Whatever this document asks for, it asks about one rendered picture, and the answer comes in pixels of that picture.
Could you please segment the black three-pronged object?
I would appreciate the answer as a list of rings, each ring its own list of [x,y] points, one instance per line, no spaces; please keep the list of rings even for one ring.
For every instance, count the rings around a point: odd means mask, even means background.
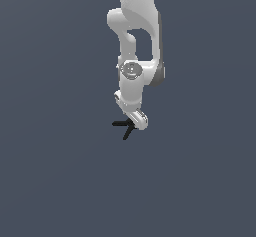
[[[127,130],[123,136],[123,139],[126,140],[130,133],[135,129],[135,124],[133,123],[133,121],[128,118],[127,120],[125,121],[114,121],[112,123],[113,126],[127,126]]]

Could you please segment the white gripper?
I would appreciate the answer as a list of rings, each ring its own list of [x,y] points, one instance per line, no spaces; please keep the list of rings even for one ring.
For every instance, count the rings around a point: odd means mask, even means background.
[[[139,130],[144,130],[148,127],[148,117],[140,110],[140,108],[134,109],[132,112],[128,112],[123,108],[124,103],[121,100],[121,91],[117,90],[114,93],[117,105],[122,110],[123,114],[132,120],[135,127]]]

